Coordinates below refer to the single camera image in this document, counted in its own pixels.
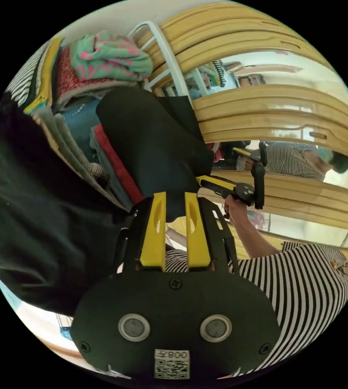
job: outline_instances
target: man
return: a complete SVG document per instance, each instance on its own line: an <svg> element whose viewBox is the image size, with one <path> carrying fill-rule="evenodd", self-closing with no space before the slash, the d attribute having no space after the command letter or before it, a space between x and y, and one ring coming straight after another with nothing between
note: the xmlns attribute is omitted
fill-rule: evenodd
<svg viewBox="0 0 348 389"><path fill-rule="evenodd" d="M260 150L248 150L260 156ZM324 181L328 171L345 173L348 170L348 157L322 146L316 147L305 143L275 141L266 143L266 173L282 174L292 177ZM221 165L220 169L250 171L253 162L239 156L231 158Z"/></svg>
<svg viewBox="0 0 348 389"><path fill-rule="evenodd" d="M346 258L338 250L319 244L285 242L279 251L251 224L244 203L229 196L224 208L248 257L252 258L238 261L240 275L267 295L282 331L269 356L252 370L257 371L304 349L339 314L348 300ZM166 271L187 272L187 252L166 250Z"/></svg>

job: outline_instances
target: black and white striped shirt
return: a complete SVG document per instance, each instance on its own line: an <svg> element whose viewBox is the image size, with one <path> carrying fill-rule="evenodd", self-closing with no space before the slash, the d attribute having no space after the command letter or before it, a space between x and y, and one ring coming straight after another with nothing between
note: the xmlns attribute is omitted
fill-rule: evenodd
<svg viewBox="0 0 348 389"><path fill-rule="evenodd" d="M266 360L246 373L295 354L329 326L348 299L345 263L345 256L330 246L291 242L285 242L279 254L239 261L240 275L272 302L282 331ZM167 252L166 271L186 272L187 253Z"/></svg>
<svg viewBox="0 0 348 389"><path fill-rule="evenodd" d="M218 77L220 79L220 87L223 88L225 86L226 80L224 78L224 68L222 67L222 60L213 61L213 65L216 68Z"/></svg>
<svg viewBox="0 0 348 389"><path fill-rule="evenodd" d="M260 157L260 150L249 150ZM293 177L308 178L315 181L324 181L325 174L318 171L303 156L303 152L317 151L314 145L296 142L276 141L266 144L267 165L266 173L283 174ZM245 160L242 157L237 159L237 171L245 171Z"/></svg>
<svg viewBox="0 0 348 389"><path fill-rule="evenodd" d="M27 103L28 96L32 100L36 97L37 82L40 87L40 77L37 78L38 66L47 46L46 42L35 51L6 88L6 91L12 94L12 99L17 101L18 106Z"/></svg>

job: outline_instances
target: mirror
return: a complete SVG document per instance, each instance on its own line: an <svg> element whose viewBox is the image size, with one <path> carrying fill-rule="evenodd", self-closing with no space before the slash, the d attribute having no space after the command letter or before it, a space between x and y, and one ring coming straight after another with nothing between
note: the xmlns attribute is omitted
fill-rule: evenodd
<svg viewBox="0 0 348 389"><path fill-rule="evenodd" d="M224 213L224 205L215 203ZM285 216L269 214L257 209L248 210L248 218L258 231L278 235L280 239L316 242L348 248L348 230Z"/></svg>
<svg viewBox="0 0 348 389"><path fill-rule="evenodd" d="M253 162L235 148L243 148L260 157L260 141L221 142L215 152L214 170L250 172ZM324 182L348 189L348 157L324 147L289 141L264 141L266 174L286 175Z"/></svg>
<svg viewBox="0 0 348 389"><path fill-rule="evenodd" d="M234 88L295 85L329 94L348 105L348 88L337 73L288 51L254 51L216 59L184 77L193 100ZM172 82L163 91L176 94Z"/></svg>

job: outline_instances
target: screw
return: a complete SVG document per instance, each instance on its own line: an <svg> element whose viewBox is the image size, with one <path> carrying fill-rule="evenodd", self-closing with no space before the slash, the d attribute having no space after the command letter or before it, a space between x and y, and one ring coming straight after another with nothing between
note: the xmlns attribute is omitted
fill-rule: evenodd
<svg viewBox="0 0 348 389"><path fill-rule="evenodd" d="M89 353L90 350L91 350L89 344L86 343L86 342L82 342L82 344L81 344L81 349L82 349L82 351L83 351L84 353Z"/></svg>
<svg viewBox="0 0 348 389"><path fill-rule="evenodd" d="M260 348L259 348L259 354L264 355L269 353L271 350L271 344L269 343L264 343Z"/></svg>
<svg viewBox="0 0 348 389"><path fill-rule="evenodd" d="M177 279L177 278L174 278L169 282L169 286L171 289L174 289L175 291L177 291L178 289L180 289L182 287L182 281Z"/></svg>

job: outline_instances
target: red cloth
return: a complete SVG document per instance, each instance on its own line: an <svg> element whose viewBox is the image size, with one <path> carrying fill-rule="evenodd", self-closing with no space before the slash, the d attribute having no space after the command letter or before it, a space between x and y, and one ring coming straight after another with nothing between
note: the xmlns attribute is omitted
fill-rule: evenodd
<svg viewBox="0 0 348 389"><path fill-rule="evenodd" d="M136 186L133 178L126 170L124 164L122 163L120 157L117 155L115 150L108 137L106 136L104 129L101 124L94 128L94 132L97 137L97 141L100 144L100 147L105 152L108 157L111 165L113 166L114 171L117 174L119 181L121 182L122 187L127 192L129 198L134 204L138 204L145 199L145 197L140 193L139 188Z"/></svg>
<svg viewBox="0 0 348 389"><path fill-rule="evenodd" d="M214 162L218 162L220 159L224 159L223 155L222 155L222 152L220 149L218 149L215 153L214 153Z"/></svg>
<svg viewBox="0 0 348 389"><path fill-rule="evenodd" d="M64 50L61 51L58 69L58 98L64 93L70 90L80 88L82 86L87 86L91 84L102 84L110 81L110 79L107 78L85 81L80 80L77 74L71 68L69 47L66 47Z"/></svg>
<svg viewBox="0 0 348 389"><path fill-rule="evenodd" d="M208 149L211 149L211 148L213 148L214 143L206 143L206 146ZM218 149L214 153L214 162L218 162L220 159L224 159L224 156L222 155L222 152L220 151L220 149Z"/></svg>

